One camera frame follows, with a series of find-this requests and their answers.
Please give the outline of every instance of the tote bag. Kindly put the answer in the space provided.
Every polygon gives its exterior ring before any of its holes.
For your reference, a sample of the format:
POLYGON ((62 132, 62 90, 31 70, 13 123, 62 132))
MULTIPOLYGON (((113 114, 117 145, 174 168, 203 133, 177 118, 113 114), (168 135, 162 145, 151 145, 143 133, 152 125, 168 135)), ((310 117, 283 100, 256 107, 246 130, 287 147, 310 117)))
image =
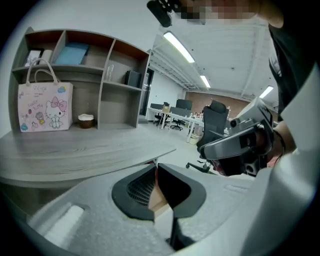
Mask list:
POLYGON ((68 130, 72 124, 73 85, 58 82, 51 65, 43 58, 31 64, 24 84, 18 87, 18 117, 23 133, 68 130), (30 82, 34 63, 44 61, 51 72, 53 82, 30 82))

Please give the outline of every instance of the blue folder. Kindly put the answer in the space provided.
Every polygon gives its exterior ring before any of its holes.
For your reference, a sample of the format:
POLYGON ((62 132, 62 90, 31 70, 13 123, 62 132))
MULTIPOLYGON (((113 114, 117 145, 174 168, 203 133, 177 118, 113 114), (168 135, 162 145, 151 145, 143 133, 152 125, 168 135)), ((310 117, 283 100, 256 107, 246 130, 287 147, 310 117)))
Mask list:
POLYGON ((69 42, 60 52, 55 64, 61 65, 79 65, 87 50, 88 44, 79 42, 69 42))

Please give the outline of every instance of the hello kitty character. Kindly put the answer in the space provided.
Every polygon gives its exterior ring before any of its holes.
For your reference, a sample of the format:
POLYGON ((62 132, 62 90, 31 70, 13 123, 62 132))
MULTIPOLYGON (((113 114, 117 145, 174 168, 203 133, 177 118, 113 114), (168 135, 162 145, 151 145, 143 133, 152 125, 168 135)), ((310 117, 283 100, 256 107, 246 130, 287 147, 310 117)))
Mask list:
POLYGON ((53 97, 52 101, 46 102, 45 114, 51 119, 50 126, 53 129, 59 129, 63 123, 60 119, 66 114, 67 102, 64 100, 58 100, 57 97, 53 97))

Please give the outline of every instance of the black bracelet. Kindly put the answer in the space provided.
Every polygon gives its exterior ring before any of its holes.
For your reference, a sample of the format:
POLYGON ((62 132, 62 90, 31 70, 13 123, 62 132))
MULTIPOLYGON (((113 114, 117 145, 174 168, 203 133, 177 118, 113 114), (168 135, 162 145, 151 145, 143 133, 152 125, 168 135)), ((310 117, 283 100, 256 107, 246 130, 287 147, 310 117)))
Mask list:
POLYGON ((277 132, 276 130, 273 130, 273 132, 278 135, 278 137, 280 138, 281 144, 282 144, 282 154, 281 156, 286 152, 286 143, 284 141, 284 138, 282 138, 282 136, 280 135, 279 132, 277 132))

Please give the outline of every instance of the gray wooden desktop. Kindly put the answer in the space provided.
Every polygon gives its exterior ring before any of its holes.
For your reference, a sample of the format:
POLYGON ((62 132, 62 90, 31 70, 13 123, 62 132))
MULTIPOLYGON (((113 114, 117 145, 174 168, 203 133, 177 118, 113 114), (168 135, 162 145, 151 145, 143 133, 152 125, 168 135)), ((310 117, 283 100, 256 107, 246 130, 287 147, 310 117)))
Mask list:
POLYGON ((144 127, 13 133, 0 138, 0 182, 25 213, 90 177, 145 164, 176 148, 144 127))

